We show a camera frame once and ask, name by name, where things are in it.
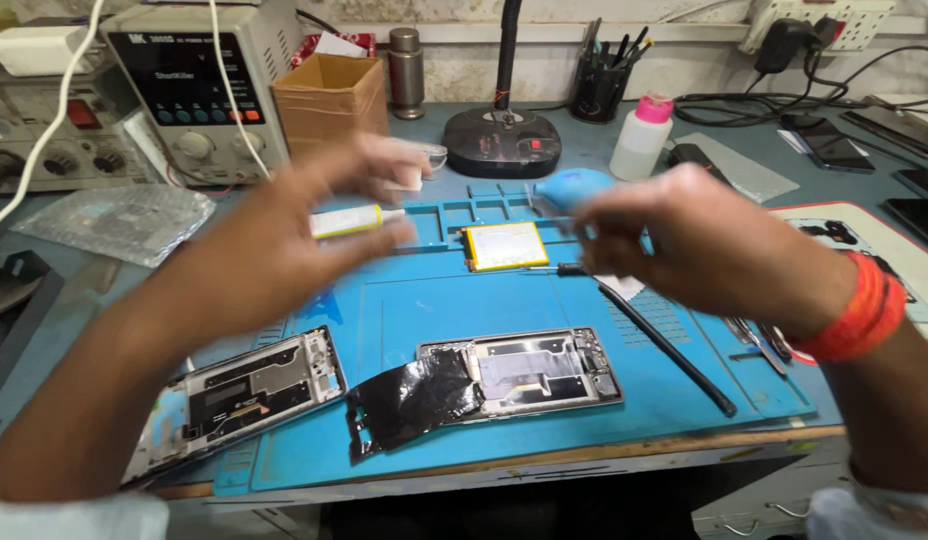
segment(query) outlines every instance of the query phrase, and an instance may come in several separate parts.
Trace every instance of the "black pen holder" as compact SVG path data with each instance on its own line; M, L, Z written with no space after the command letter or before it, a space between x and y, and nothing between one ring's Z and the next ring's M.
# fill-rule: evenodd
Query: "black pen holder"
M590 124L613 122L633 68L605 69L579 59L567 107L570 115Z

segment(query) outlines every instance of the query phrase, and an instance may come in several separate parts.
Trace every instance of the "power supply knob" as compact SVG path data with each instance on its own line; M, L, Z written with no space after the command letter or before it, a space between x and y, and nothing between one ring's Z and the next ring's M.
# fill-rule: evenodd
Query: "power supply knob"
M210 156L210 151L214 148L214 143L207 138L207 135L193 131L181 135L177 143L181 145L182 152L194 160L205 160L207 156Z
M260 149L264 147L264 141L260 138L260 135L256 133L247 132L247 139L251 141L251 147L254 148L254 152L260 152ZM240 133L233 136L233 139L230 140L230 148L233 148L233 151L236 152L239 156L244 159L252 160L254 155L247 148L247 143L244 142L244 138Z
M64 176L67 173L76 171L78 165L77 160L70 153L53 150L44 158L44 168L50 174Z
M94 166L109 174L126 164L127 162L124 161L124 157L120 153L108 148L98 151L97 157L94 158Z

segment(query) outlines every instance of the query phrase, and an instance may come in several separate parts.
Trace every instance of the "power socket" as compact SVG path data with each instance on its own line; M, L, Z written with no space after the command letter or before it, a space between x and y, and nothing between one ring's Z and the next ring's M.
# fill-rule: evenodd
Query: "power socket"
M895 0L757 0L751 6L748 19L750 30L737 49L755 54L760 49L771 24L778 19L806 20L816 23L824 16L836 20L836 38L824 49L825 56L848 56L863 51L879 32L880 25L890 17Z

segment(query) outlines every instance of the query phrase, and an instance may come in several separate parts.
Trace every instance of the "wall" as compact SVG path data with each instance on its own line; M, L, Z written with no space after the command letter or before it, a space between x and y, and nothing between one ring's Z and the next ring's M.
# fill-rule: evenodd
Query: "wall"
M42 16L82 15L90 11L92 0L10 0L21 20ZM137 0L107 0L106 12L116 13ZM601 17L605 27L614 23L656 23L673 19L713 0L529 0L520 13L521 29L544 36L541 42L518 43L512 96L514 101L559 101L566 98L576 63L577 44L546 42L546 25L585 23ZM452 23L447 28L464 32L480 25L498 25L503 0L298 0L301 9L340 27L342 30L367 28L368 23L433 24ZM677 17L676 22L742 23L749 0L725 0L714 8ZM899 2L899 14L923 15L924 8L913 0ZM379 28L386 34L386 25ZM318 32L307 27L309 32ZM498 47L496 43L439 43L437 36L424 45L425 94L428 101L489 101L494 95ZM826 57L818 76L842 80L882 52L910 44L926 44L917 35L878 35L860 55ZM632 98L656 90L671 95L688 92L743 92L754 78L754 57L739 53L734 43L661 41L637 64L625 97ZM784 73L767 77L756 90L801 93L806 78L800 64ZM928 54L920 51L899 53L865 71L851 84L850 97L869 93L928 92ZM828 88L817 87L815 94Z

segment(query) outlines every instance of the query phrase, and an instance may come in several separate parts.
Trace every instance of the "white sleeve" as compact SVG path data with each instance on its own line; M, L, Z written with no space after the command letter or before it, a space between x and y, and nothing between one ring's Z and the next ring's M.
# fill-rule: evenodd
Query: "white sleeve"
M58 503L0 500L1 540L163 540L167 503L134 493Z
M846 489L822 489L810 500L808 540L928 540L861 504Z

